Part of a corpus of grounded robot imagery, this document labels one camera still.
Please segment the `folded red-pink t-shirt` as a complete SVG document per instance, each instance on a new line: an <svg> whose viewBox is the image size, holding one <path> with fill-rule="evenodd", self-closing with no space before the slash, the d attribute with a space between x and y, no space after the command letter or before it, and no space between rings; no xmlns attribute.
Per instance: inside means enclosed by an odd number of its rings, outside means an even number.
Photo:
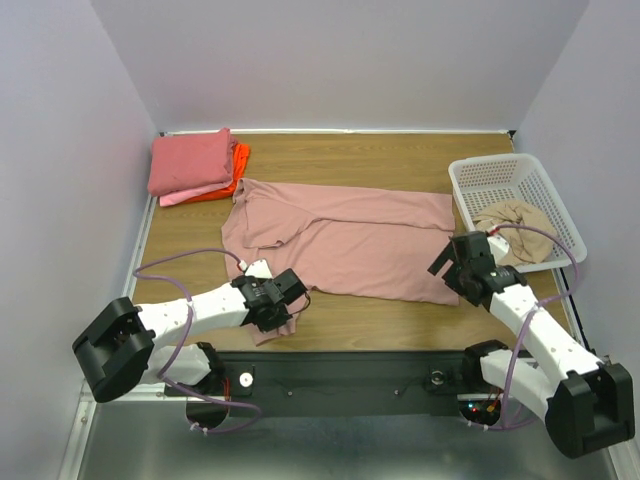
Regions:
<svg viewBox="0 0 640 480"><path fill-rule="evenodd" d="M157 137L151 147L149 193L158 197L209 185L228 186L233 178L235 145L228 128Z"/></svg>

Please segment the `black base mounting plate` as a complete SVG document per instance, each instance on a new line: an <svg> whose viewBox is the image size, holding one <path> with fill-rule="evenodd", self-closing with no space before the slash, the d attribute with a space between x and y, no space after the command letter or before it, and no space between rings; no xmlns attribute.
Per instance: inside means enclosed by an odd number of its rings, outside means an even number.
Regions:
<svg viewBox="0 0 640 480"><path fill-rule="evenodd" d="M458 416L459 402L495 389L463 377L461 351L241 352L218 354L231 398L265 417Z"/></svg>

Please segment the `folded light pink t-shirt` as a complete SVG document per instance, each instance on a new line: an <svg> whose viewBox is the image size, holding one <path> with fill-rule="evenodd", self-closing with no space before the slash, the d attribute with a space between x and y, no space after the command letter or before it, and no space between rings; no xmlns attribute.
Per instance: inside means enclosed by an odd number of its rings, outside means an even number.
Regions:
<svg viewBox="0 0 640 480"><path fill-rule="evenodd" d="M160 196L159 204L161 207L171 207L182 203L223 199L234 193L236 185L237 181L232 179L229 182L176 191Z"/></svg>

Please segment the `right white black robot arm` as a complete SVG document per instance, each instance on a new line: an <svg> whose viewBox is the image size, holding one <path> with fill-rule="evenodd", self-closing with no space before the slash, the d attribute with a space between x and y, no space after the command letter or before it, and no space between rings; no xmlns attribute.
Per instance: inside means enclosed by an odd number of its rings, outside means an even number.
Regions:
<svg viewBox="0 0 640 480"><path fill-rule="evenodd" d="M455 235L428 271L474 306L484 307L516 336L473 345L460 366L472 390L493 386L544 422L568 458L608 448L635 436L633 380L620 364L607 364L574 340L538 299L526 278L498 260L509 250L499 228Z"/></svg>

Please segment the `dusty pink graphic t-shirt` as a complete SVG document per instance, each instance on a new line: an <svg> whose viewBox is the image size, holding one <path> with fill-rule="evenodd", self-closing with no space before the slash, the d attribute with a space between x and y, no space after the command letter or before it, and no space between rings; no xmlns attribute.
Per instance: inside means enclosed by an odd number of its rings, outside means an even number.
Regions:
<svg viewBox="0 0 640 480"><path fill-rule="evenodd" d="M247 263L328 294L459 303L428 272L455 230L449 194L243 178L232 201L222 244Z"/></svg>

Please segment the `folded orange t-shirt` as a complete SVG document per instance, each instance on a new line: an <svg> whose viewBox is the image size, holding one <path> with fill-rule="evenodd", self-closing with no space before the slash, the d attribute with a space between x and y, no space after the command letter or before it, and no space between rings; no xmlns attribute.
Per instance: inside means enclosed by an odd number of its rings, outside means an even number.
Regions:
<svg viewBox="0 0 640 480"><path fill-rule="evenodd" d="M237 185L239 180L244 176L249 157L251 154L251 148L248 144L238 143L235 145L233 150L233 176L232 179L237 181Z"/></svg>

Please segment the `white plastic laundry basket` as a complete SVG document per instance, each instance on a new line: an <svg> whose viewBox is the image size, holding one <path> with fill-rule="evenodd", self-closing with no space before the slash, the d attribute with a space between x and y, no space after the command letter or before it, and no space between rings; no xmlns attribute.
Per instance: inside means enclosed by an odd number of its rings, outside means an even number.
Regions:
<svg viewBox="0 0 640 480"><path fill-rule="evenodd" d="M529 273L586 259L586 245L537 158L514 153L471 157L453 162L448 172L466 230L520 224L544 230L564 245L559 248L527 229L504 229L500 234L509 244L504 264Z"/></svg>

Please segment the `beige crumpled shirt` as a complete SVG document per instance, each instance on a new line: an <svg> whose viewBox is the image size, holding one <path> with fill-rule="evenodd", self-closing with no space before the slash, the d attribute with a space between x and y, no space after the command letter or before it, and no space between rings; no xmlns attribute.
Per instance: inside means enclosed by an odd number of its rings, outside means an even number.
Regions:
<svg viewBox="0 0 640 480"><path fill-rule="evenodd" d="M473 217L479 230L490 230L496 225L511 224L536 228L556 236L557 232L547 215L537 207L517 199L493 203ZM546 236L527 229L502 229L500 234L509 242L510 252L499 265L522 266L544 262L555 243Z"/></svg>

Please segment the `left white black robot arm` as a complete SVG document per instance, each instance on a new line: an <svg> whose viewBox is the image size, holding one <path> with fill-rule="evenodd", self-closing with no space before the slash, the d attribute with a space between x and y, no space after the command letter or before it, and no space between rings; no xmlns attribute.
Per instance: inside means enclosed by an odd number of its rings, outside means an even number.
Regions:
<svg viewBox="0 0 640 480"><path fill-rule="evenodd" d="M290 305L308 298L292 269L274 278L266 278L267 272L259 261L247 274L195 296L156 304L135 305L128 297L109 302L72 344L94 399L116 400L164 374L199 393L215 392L223 371L213 363L211 348L185 345L189 336L246 325L270 332L293 317Z"/></svg>

